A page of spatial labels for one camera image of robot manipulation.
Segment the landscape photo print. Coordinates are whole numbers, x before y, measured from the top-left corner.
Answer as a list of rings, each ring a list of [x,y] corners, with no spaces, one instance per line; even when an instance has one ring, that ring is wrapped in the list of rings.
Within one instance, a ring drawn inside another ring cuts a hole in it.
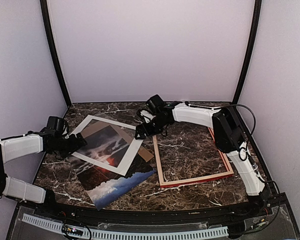
[[[69,157],[78,180],[98,210],[101,210],[152,176],[156,169],[137,155],[126,175],[111,172],[77,157]]]

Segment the white mat board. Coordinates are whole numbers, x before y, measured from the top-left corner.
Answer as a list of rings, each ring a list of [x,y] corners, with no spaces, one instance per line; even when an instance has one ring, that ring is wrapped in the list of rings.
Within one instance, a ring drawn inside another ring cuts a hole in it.
[[[124,129],[135,130],[133,125],[88,115],[74,130],[80,133],[87,145],[72,156],[125,176],[143,140],[128,135]]]

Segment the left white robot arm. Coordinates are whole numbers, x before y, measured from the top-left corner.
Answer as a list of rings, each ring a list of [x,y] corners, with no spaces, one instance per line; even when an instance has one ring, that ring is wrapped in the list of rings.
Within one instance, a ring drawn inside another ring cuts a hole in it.
[[[18,158],[45,152],[67,158],[87,145],[80,133],[68,134],[66,127],[45,127],[40,132],[0,139],[0,199],[2,197],[41,204],[41,210],[50,218],[61,213],[53,190],[8,176],[5,164]]]

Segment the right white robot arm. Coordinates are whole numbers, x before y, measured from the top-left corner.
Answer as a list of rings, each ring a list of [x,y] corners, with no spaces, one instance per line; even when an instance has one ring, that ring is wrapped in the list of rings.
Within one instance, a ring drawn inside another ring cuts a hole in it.
[[[161,100],[148,100],[146,105],[148,109],[137,112],[143,123],[135,128],[135,139],[143,140],[164,133],[175,122],[211,128],[217,149],[232,161],[244,183],[249,201],[245,213],[256,217],[264,210],[270,190],[249,152],[248,140],[232,105],[209,107],[187,101],[166,103]]]

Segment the red wooden picture frame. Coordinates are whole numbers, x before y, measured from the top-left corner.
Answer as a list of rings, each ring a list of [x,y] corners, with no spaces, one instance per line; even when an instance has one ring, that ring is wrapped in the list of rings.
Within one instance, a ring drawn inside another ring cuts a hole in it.
[[[167,136],[157,134],[152,140],[161,188],[209,182],[234,174],[226,154],[215,146],[211,128],[176,123],[168,127]]]

